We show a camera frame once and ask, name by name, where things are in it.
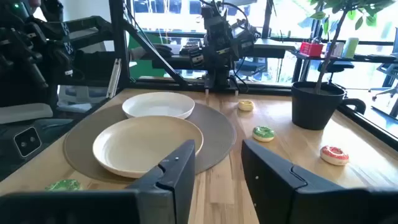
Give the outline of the white light bar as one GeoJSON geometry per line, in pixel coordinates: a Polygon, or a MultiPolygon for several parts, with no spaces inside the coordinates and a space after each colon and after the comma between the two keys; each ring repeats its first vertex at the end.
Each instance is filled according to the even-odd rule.
{"type": "Polygon", "coordinates": [[[108,90],[106,93],[106,98],[111,99],[116,95],[116,90],[118,87],[118,81],[121,74],[121,59],[116,58],[114,61],[113,70],[111,73],[111,78],[109,80],[108,90]]]}

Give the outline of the red box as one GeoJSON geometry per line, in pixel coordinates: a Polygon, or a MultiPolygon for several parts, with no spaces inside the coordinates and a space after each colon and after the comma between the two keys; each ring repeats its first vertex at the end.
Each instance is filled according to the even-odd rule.
{"type": "Polygon", "coordinates": [[[302,42],[299,52],[309,57],[319,57],[322,54],[323,44],[302,42]]]}

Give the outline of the beige round plate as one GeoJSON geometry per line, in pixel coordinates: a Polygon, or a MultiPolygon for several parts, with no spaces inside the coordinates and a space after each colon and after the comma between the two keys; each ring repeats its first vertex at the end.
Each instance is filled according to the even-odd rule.
{"type": "Polygon", "coordinates": [[[94,140],[93,154],[106,170],[122,177],[140,178],[191,139],[198,154],[203,134],[186,119],[171,116],[129,118],[102,131],[94,140]]]}

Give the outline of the black shelf desk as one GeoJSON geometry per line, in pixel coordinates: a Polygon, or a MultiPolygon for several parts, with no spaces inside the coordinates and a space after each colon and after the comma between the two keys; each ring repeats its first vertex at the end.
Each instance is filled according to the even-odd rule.
{"type": "MultiPolygon", "coordinates": [[[[305,54],[302,54],[298,51],[290,50],[294,56],[302,60],[326,60],[324,55],[319,57],[312,57],[305,54]]],[[[367,63],[392,63],[398,64],[398,58],[394,56],[368,56],[368,55],[355,55],[354,58],[341,58],[341,57],[331,57],[330,61],[344,61],[344,62],[367,62],[367,63]]]]}

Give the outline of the red sprinkled donut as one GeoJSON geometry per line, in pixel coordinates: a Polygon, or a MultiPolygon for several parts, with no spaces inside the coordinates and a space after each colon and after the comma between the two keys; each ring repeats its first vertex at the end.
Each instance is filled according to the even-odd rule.
{"type": "Polygon", "coordinates": [[[335,166],[345,166],[349,162],[349,155],[335,146],[323,146],[320,149],[320,157],[335,166]]]}

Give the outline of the light grey pad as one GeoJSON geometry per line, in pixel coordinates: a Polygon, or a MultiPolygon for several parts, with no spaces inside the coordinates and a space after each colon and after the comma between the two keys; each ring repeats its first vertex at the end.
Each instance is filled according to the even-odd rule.
{"type": "Polygon", "coordinates": [[[0,124],[28,121],[39,118],[51,118],[53,111],[45,103],[0,107],[0,124]]]}

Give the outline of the black plant pot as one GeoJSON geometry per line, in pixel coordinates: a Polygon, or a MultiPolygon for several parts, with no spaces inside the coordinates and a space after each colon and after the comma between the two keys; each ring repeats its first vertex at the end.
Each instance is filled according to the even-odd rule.
{"type": "Polygon", "coordinates": [[[340,105],[352,105],[363,114],[366,104],[356,98],[344,96],[346,91],[338,86],[322,83],[320,92],[315,93],[315,82],[292,84],[292,122],[304,129],[322,130],[340,105]]]}

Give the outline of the white round plate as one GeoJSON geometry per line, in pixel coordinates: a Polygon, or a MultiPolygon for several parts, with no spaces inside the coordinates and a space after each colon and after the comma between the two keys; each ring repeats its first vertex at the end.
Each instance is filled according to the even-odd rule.
{"type": "Polygon", "coordinates": [[[195,107],[189,96],[172,92],[143,93],[127,99],[122,109],[128,118],[142,116],[171,116],[188,118],[195,107]]]}

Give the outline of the green sprinkled donut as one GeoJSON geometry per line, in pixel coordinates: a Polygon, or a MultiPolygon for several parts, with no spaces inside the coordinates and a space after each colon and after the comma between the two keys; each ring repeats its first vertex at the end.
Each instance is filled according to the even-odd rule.
{"type": "Polygon", "coordinates": [[[274,130],[266,126],[256,126],[253,128],[252,136],[260,142],[269,142],[274,139],[274,130]]]}
{"type": "Polygon", "coordinates": [[[76,191],[81,190],[81,184],[75,179],[63,179],[46,186],[47,191],[76,191]]]}

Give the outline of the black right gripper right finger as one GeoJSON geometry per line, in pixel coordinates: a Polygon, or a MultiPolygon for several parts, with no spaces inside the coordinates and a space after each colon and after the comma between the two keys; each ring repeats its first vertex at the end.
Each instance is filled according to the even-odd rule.
{"type": "Polygon", "coordinates": [[[260,224],[398,224],[398,189],[346,189],[250,139],[241,160],[260,224]]]}

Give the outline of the pale green cylinder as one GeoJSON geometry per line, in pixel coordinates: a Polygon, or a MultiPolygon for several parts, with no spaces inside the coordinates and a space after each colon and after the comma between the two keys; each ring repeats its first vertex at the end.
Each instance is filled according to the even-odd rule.
{"type": "Polygon", "coordinates": [[[354,58],[355,50],[358,46],[359,39],[357,37],[350,37],[345,42],[341,56],[343,58],[354,58]]]}

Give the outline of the office chair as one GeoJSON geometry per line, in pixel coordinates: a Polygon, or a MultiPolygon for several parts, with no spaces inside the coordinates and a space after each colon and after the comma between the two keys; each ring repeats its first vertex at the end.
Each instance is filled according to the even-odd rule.
{"type": "Polygon", "coordinates": [[[372,91],[379,91],[379,93],[376,93],[372,97],[373,101],[376,100],[378,95],[390,94],[390,97],[392,98],[395,94],[398,94],[398,84],[392,86],[395,80],[398,80],[398,63],[383,63],[382,65],[378,66],[377,71],[385,74],[386,78],[382,84],[382,87],[370,88],[368,90],[369,93],[372,91]]]}

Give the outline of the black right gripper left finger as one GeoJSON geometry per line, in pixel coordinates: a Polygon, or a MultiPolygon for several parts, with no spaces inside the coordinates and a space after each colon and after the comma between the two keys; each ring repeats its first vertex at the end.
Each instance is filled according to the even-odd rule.
{"type": "Polygon", "coordinates": [[[0,197],[0,224],[187,224],[195,142],[185,141],[122,190],[19,192],[0,197]]]}

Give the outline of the green board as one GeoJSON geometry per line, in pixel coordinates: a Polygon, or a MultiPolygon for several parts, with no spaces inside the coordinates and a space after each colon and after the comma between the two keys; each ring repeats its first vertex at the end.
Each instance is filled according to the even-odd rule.
{"type": "MultiPolygon", "coordinates": [[[[155,44],[169,44],[170,42],[156,35],[146,33],[147,38],[155,44]]],[[[152,68],[150,60],[136,60],[136,65],[129,68],[130,77],[138,79],[140,77],[163,77],[164,69],[152,68]]]]}

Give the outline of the green leafy plant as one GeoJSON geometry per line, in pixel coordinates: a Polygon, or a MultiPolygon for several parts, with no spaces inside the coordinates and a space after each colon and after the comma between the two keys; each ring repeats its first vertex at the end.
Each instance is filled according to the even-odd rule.
{"type": "Polygon", "coordinates": [[[331,12],[336,14],[342,12],[338,20],[335,35],[331,40],[329,50],[326,53],[324,63],[322,65],[318,80],[314,88],[314,94],[319,95],[321,92],[321,85],[323,76],[326,73],[326,68],[331,61],[332,50],[335,48],[338,36],[341,31],[344,20],[350,13],[360,12],[361,16],[355,23],[354,29],[358,30],[364,23],[367,26],[374,26],[377,24],[377,14],[383,9],[395,4],[398,0],[308,0],[311,5],[316,4],[317,8],[331,8],[331,12]]]}

